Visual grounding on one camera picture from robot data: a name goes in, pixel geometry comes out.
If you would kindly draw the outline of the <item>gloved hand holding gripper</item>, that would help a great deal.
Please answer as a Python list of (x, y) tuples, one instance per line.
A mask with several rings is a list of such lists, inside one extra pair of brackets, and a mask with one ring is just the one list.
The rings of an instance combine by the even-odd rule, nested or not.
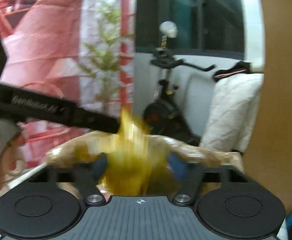
[(8, 184), (25, 169), (20, 147), (25, 144), (22, 129), (14, 121), (0, 119), (0, 196), (8, 192)]

